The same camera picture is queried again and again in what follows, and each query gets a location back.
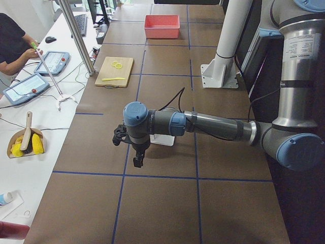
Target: metal pole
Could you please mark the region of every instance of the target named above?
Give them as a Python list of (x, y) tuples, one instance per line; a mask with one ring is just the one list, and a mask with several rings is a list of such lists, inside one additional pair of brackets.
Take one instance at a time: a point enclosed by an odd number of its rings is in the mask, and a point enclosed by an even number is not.
[(57, 85), (56, 81), (54, 80), (54, 77), (53, 77), (51, 71), (49, 70), (49, 68), (47, 67), (47, 65), (46, 65), (46, 63), (45, 63), (45, 60), (43, 59), (42, 55), (41, 55), (40, 52), (37, 50), (37, 48), (35, 48), (35, 51), (36, 51), (37, 54), (39, 55), (39, 57), (40, 57), (40, 59), (41, 59), (43, 65), (44, 65), (44, 67), (45, 67), (47, 73), (49, 73), (49, 76), (51, 77), (51, 80), (53, 81), (53, 83), (54, 83), (54, 85), (55, 85), (57, 91), (58, 91), (59, 94), (62, 96), (62, 95), (63, 95), (63, 92), (61, 91), (60, 87)]
[(60, 7), (62, 9), (64, 17), (66, 18), (66, 21), (67, 21), (69, 29), (72, 33), (72, 36), (75, 40), (75, 43), (76, 43), (79, 53), (81, 55), (82, 61), (85, 64), (89, 75), (92, 76), (95, 73), (95, 69), (92, 65), (90, 58), (89, 58), (87, 48), (85, 46), (85, 43), (82, 40), (81, 34), (80, 34), (77, 24), (75, 22), (72, 10), (70, 8), (70, 4), (68, 3), (68, 0), (58, 0), (58, 2), (60, 4)]

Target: touchscreen tablet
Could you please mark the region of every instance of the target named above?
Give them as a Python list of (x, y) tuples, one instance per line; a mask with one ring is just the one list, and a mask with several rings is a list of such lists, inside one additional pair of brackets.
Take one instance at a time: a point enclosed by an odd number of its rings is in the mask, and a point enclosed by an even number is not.
[(34, 98), (45, 91), (50, 84), (40, 74), (33, 74), (28, 78), (8, 87), (3, 94), (11, 104), (18, 105)]
[[(57, 76), (66, 67), (70, 59), (70, 55), (68, 52), (48, 51), (44, 55), (43, 59), (46, 63), (46, 66), (49, 68), (50, 72), (52, 73), (52, 75)], [(40, 62), (37, 65), (36, 69), (34, 70), (34, 73), (39, 73), (45, 76), (49, 75), (42, 62)]]

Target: person's hand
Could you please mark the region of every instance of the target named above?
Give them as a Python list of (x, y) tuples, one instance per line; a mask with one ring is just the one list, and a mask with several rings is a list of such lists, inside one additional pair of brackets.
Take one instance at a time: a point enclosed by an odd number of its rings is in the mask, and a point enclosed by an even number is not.
[(37, 52), (35, 51), (35, 49), (33, 48), (30, 48), (30, 49), (27, 49), (25, 51), (25, 55), (28, 57), (28, 58), (32, 58), (32, 57), (39, 57)]

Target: keyboard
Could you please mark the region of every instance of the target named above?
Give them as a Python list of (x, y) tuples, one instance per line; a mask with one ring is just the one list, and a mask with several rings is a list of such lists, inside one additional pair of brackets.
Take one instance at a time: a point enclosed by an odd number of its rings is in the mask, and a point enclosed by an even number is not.
[(76, 15), (75, 21), (77, 23), (77, 27), (79, 28), (79, 32), (81, 36), (85, 37), (86, 30), (87, 30), (87, 15), (86, 14)]

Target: person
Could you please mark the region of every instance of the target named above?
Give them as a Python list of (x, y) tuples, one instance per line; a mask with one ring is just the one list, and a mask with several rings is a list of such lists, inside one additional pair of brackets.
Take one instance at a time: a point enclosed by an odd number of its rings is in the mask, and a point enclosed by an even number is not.
[(8, 15), (0, 13), (0, 72), (12, 76), (38, 54), (31, 43), (38, 43)]

